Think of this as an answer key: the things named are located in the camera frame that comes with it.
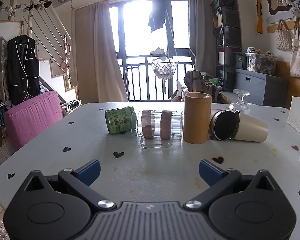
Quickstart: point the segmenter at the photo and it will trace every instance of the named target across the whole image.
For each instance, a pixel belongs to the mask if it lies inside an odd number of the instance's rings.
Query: bag
[[[275,31],[275,38],[278,50],[291,51],[292,40],[283,20],[279,21],[278,29]]]
[[[297,17],[294,34],[292,40],[292,53],[290,61],[290,76],[300,78],[300,17]]]
[[[189,92],[201,92],[211,95],[211,100],[217,102],[218,100],[218,87],[212,84],[208,84],[203,80],[203,75],[199,70],[189,70],[183,79]]]

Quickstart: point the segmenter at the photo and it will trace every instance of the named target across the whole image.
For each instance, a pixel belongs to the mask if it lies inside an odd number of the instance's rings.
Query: screw
[[[101,208],[112,208],[114,206],[114,203],[111,200],[104,199],[98,202],[98,206]]]
[[[202,206],[202,203],[198,200],[189,200],[186,203],[186,207],[190,209],[198,209]]]

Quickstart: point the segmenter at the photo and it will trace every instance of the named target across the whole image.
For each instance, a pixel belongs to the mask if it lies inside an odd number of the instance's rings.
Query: white tote bag
[[[278,29],[275,31],[275,38],[278,50],[291,51],[291,36],[283,20],[279,21]]]
[[[290,62],[290,76],[300,78],[300,17],[297,17],[294,26],[294,35],[292,40],[292,53]]]

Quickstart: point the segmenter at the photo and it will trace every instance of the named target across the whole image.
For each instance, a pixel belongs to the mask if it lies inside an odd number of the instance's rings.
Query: white table
[[[269,136],[264,143],[209,140],[201,145],[192,145],[175,140],[166,149],[143,149],[140,139],[130,132],[109,135],[106,128],[103,108],[129,105],[136,110],[184,109],[183,103],[151,102],[82,106],[34,138],[0,166],[1,206],[7,208],[30,171],[40,170],[44,175],[56,175],[64,168],[77,169],[92,159],[100,161],[101,175],[91,187],[117,204],[123,200],[177,200],[184,203],[208,188],[199,176],[199,162],[222,156],[224,162],[216,165],[223,169],[235,168],[245,175],[255,175],[260,169],[271,172],[297,214],[297,225],[291,239],[300,240],[300,134],[287,124],[287,109],[250,107],[251,116],[269,125]],[[227,107],[212,106],[216,109]],[[65,147],[71,150],[63,152]],[[116,159],[114,152],[125,154]],[[9,173],[15,175],[8,180]]]

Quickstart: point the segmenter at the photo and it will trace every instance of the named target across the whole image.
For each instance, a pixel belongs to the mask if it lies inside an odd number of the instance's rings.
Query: toy rifle
[[[257,0],[257,16],[258,16],[258,24],[257,24],[257,33],[263,34],[262,30],[262,0]]]

